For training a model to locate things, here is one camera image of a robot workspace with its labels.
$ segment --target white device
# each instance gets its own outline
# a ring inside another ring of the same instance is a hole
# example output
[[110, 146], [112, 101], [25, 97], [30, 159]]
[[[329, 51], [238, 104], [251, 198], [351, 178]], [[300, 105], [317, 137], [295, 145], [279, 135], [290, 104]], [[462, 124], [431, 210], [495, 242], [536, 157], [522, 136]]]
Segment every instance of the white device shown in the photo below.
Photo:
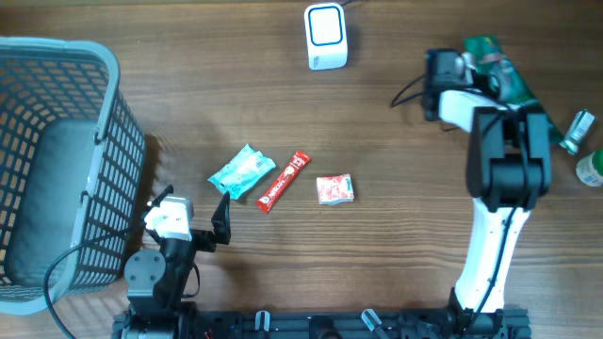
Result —
[[343, 8], [336, 3], [312, 5], [303, 14], [310, 70], [330, 70], [348, 62]]
[[147, 230], [162, 238], [190, 241], [190, 221], [194, 216], [190, 198], [169, 195], [144, 218]]

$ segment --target blue candy wrapper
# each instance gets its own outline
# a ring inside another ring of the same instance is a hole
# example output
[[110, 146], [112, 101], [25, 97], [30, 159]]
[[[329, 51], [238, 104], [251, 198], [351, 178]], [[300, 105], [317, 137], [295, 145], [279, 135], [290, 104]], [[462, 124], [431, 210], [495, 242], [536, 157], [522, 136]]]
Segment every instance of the blue candy wrapper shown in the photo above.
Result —
[[275, 167], [272, 159], [247, 144], [207, 181], [214, 184], [221, 194], [230, 192], [230, 198], [237, 200]]

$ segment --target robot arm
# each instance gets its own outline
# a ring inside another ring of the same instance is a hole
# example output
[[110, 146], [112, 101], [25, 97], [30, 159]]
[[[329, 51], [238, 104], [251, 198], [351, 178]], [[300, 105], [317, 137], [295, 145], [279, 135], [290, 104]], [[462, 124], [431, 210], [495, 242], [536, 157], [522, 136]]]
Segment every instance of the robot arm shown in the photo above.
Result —
[[169, 189], [150, 203], [143, 216], [159, 250], [140, 250], [125, 265], [130, 307], [125, 315], [115, 317], [114, 339], [208, 338], [196, 304], [182, 299], [194, 297], [184, 294], [191, 269], [200, 282], [194, 264], [197, 251], [214, 252], [217, 244], [230, 242], [230, 195], [223, 196], [211, 218], [213, 232], [190, 230], [192, 202], [168, 195], [173, 192]]
[[496, 284], [481, 309], [484, 313], [494, 313], [504, 306], [504, 286], [511, 264], [511, 257], [517, 237], [528, 217], [530, 211], [518, 208], [511, 216], [511, 227], [507, 233], [504, 231], [505, 221], [510, 216], [513, 208], [498, 208], [494, 213], [479, 198], [473, 199], [473, 230], [467, 259], [464, 263], [461, 278], [454, 286], [456, 298], [463, 309], [477, 310], [480, 307], [485, 292], [489, 288], [497, 265], [497, 257], [503, 246], [502, 259], [497, 274]]

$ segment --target red snack stick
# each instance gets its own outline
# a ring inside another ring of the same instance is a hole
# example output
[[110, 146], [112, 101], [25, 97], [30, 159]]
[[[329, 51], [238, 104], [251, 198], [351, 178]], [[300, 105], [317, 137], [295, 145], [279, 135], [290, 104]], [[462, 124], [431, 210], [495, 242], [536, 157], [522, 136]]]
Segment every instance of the red snack stick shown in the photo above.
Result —
[[270, 212], [272, 206], [274, 206], [279, 198], [281, 198], [283, 193], [285, 193], [286, 188], [291, 185], [293, 180], [297, 178], [300, 171], [310, 162], [310, 160], [310, 156], [302, 151], [297, 151], [293, 154], [293, 159], [291, 159], [289, 165], [287, 165], [281, 175], [276, 178], [266, 193], [255, 202], [262, 212], [266, 214]]

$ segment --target wood grain surface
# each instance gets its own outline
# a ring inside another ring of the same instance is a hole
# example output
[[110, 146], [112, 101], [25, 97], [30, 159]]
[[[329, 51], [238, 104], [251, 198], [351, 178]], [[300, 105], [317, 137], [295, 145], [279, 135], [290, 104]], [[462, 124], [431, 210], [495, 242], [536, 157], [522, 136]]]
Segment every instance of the wood grain surface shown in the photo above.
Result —
[[[307, 67], [307, 5], [3, 8], [0, 35], [108, 46], [148, 135], [140, 199], [173, 184], [194, 200], [195, 228], [210, 227], [220, 199], [207, 178], [246, 143], [278, 164], [233, 202], [231, 245], [197, 255], [202, 310], [442, 306], [471, 231], [467, 135], [425, 122], [418, 101], [389, 102], [424, 72], [428, 48], [493, 34], [565, 131], [578, 110], [603, 112], [601, 4], [367, 0], [346, 9], [348, 65], [327, 72]], [[578, 158], [553, 150], [552, 187], [514, 254], [506, 302], [530, 310], [535, 338], [603, 331], [603, 195], [575, 175], [577, 160], [603, 146], [600, 123], [595, 130]], [[255, 200], [297, 150], [312, 163], [265, 216]], [[351, 174], [356, 201], [319, 206], [316, 177], [341, 173]], [[107, 338], [125, 289], [115, 282], [57, 309], [78, 338]], [[59, 337], [46, 312], [0, 315], [0, 338]]]

